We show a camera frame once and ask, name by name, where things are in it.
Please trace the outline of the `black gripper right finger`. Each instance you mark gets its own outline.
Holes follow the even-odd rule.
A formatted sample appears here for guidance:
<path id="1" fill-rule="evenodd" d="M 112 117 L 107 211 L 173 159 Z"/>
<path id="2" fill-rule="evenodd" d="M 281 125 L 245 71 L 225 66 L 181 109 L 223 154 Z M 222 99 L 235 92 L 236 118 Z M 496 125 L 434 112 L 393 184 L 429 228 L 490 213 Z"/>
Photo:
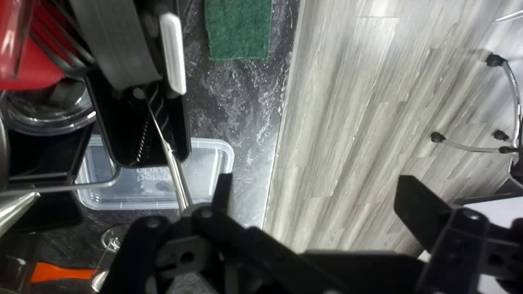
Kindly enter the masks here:
<path id="1" fill-rule="evenodd" d="M 429 252 L 437 241 L 452 210 L 411 176 L 397 182 L 393 213 L 410 234 Z"/>

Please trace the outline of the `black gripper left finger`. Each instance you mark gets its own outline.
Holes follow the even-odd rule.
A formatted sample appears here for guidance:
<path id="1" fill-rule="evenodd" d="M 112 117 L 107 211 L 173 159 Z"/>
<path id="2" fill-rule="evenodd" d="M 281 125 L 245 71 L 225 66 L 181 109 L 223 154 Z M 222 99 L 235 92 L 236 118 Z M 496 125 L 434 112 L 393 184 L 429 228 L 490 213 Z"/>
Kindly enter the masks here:
<path id="1" fill-rule="evenodd" d="M 215 185 L 210 208 L 215 211 L 227 213 L 232 190 L 233 190 L 233 176 L 232 174 L 220 174 L 217 179 L 217 185 Z"/>

